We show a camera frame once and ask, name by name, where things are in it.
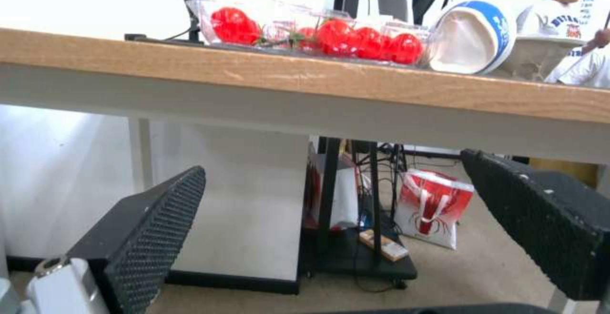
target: wooden table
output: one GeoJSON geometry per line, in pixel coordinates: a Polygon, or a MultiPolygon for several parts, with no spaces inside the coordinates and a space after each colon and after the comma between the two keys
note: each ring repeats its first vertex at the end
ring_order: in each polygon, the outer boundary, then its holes
{"type": "Polygon", "coordinates": [[[0,29],[0,103],[610,164],[610,91],[0,29]]]}

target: textured rubber pad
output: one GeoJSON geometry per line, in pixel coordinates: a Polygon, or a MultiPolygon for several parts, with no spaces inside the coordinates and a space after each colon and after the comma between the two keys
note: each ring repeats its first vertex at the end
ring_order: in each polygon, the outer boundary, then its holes
{"type": "Polygon", "coordinates": [[[494,218],[551,281],[571,299],[600,299],[610,277],[610,201],[563,173],[461,155],[494,218]]]}
{"type": "Polygon", "coordinates": [[[406,309],[362,310],[335,314],[555,314],[547,309],[525,304],[456,305],[406,309]]]}
{"type": "Polygon", "coordinates": [[[157,296],[190,230],[205,189],[191,168],[121,199],[72,249],[89,261],[112,313],[144,313],[157,296]]]}

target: paper bowl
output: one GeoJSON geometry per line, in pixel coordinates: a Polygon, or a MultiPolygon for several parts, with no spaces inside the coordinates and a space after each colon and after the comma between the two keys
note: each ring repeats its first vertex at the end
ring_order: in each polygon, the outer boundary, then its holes
{"type": "Polygon", "coordinates": [[[579,39],[518,36],[512,53],[492,75],[544,81],[570,50],[584,44],[579,39]]]}
{"type": "Polygon", "coordinates": [[[451,6],[436,25],[430,66],[437,71],[488,73],[510,55],[516,31],[512,17],[489,2],[451,6]]]}

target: cherry tomato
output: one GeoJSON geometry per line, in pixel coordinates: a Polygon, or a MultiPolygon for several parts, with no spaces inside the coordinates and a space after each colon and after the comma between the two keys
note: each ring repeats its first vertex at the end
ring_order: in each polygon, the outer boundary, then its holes
{"type": "Polygon", "coordinates": [[[381,53],[379,54],[379,60],[392,60],[392,51],[390,51],[391,45],[392,38],[387,35],[381,36],[381,53]]]}
{"type": "Polygon", "coordinates": [[[318,42],[327,55],[349,56],[357,50],[358,36],[345,21],[330,19],[318,29],[318,42]]]}
{"type": "Polygon", "coordinates": [[[359,39],[357,55],[359,58],[379,59],[383,46],[382,35],[373,28],[362,27],[356,30],[359,39]]]}
{"type": "Polygon", "coordinates": [[[212,13],[212,28],[223,42],[252,45],[261,28],[238,8],[224,7],[212,13]]]}
{"type": "Polygon", "coordinates": [[[320,47],[320,44],[316,41],[315,28],[303,27],[296,32],[305,36],[305,39],[298,42],[299,49],[303,51],[315,51],[320,47]]]}
{"type": "Polygon", "coordinates": [[[399,34],[390,43],[392,61],[400,64],[413,64],[419,60],[422,51],[421,42],[413,34],[399,34]]]}

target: person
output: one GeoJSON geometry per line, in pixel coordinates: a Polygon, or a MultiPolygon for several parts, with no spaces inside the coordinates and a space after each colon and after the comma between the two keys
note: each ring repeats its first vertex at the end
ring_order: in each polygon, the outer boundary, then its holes
{"type": "MultiPolygon", "coordinates": [[[[525,8],[517,18],[517,32],[520,35],[542,35],[554,38],[582,39],[578,0],[542,0],[525,8]]],[[[610,30],[600,30],[595,37],[582,47],[570,51],[547,77],[547,82],[556,82],[583,55],[610,42],[610,30]]]]}
{"type": "Polygon", "coordinates": [[[558,82],[592,88],[610,88],[610,47],[589,52],[561,75],[558,82]]]}

